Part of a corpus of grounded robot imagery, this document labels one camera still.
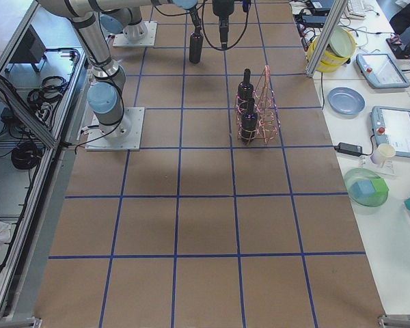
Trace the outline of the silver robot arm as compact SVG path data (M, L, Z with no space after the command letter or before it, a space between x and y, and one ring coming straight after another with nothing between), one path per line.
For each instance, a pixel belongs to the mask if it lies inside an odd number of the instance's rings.
M87 93L87 101L96 115L103 136L129 134L131 123L126 118L122 91L126 80L121 65L111 56L103 31L131 33L141 29L144 6L175 5L185 10L202 35L202 21L197 1L39 1L45 10L70 21L85 54L93 66L95 84Z
M176 4L185 14L189 14L195 26L191 34L191 43L203 43L202 23L197 12L196 1L179 1ZM148 25L142 21L139 7L124 8L103 12L99 17L105 30L114 35L122 34L128 44L139 44L142 40L150 41Z

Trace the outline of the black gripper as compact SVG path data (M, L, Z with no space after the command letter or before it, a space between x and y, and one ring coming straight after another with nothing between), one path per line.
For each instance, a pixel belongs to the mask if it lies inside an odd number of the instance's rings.
M213 14L219 19L221 48L228 49L229 17L234 12L233 0L212 0Z
M188 10L189 15L191 17L192 23L195 27L195 33L201 32L201 19L200 15L198 14L197 8L194 6Z

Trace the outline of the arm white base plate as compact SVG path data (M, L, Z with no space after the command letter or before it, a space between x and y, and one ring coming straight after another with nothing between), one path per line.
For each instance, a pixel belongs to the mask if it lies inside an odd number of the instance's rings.
M113 41L115 48L153 47L156 39L157 22L141 21L136 25L127 25Z
M87 151L138 151L141 145L144 125L144 107L126 107L122 122L111 134L115 126L99 126L90 129L89 142L85 144ZM98 125L98 118L93 115L92 125Z

